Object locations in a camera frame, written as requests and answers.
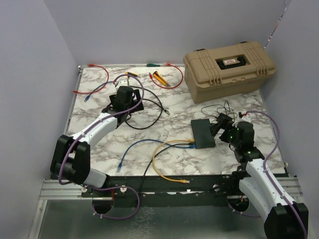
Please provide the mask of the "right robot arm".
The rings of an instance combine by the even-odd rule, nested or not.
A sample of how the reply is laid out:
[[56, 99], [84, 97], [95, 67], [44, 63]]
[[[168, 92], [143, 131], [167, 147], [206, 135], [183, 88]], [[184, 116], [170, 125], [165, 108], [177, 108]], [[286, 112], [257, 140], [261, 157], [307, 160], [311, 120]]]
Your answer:
[[221, 129], [221, 141], [229, 144], [244, 175], [229, 182], [235, 195], [243, 193], [264, 222], [269, 239], [308, 238], [309, 211], [304, 203], [296, 202], [283, 188], [267, 165], [268, 157], [254, 145], [255, 131], [247, 113], [238, 120], [220, 114], [210, 127], [212, 136]]

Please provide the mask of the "black power adapter with cable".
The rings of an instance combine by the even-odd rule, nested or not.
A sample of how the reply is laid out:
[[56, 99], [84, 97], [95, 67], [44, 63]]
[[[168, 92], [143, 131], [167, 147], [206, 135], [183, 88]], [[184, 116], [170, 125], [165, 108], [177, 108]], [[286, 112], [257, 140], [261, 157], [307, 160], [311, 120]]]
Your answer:
[[217, 118], [217, 114], [225, 114], [231, 117], [233, 120], [237, 119], [238, 114], [231, 108], [228, 101], [224, 101], [223, 104], [212, 104], [201, 108], [201, 113], [205, 116]]

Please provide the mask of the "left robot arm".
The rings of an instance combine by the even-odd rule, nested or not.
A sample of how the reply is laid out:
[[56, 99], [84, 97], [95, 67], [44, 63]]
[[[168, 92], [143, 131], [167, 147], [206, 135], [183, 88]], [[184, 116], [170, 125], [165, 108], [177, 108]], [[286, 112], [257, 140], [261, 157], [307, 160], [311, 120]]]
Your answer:
[[91, 150], [124, 123], [129, 114], [144, 109], [143, 96], [143, 91], [120, 86], [116, 94], [110, 96], [110, 104], [90, 125], [72, 136], [58, 138], [50, 172], [58, 177], [60, 184], [88, 185], [101, 197], [109, 193], [109, 175], [91, 167]]

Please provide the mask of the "black network switch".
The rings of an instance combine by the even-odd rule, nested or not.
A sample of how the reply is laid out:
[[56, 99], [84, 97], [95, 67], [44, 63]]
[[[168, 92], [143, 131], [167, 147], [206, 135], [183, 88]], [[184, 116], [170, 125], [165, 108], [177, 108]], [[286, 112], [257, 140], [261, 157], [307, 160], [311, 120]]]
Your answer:
[[214, 148], [216, 146], [214, 137], [210, 132], [211, 123], [209, 119], [192, 119], [190, 124], [196, 149]]

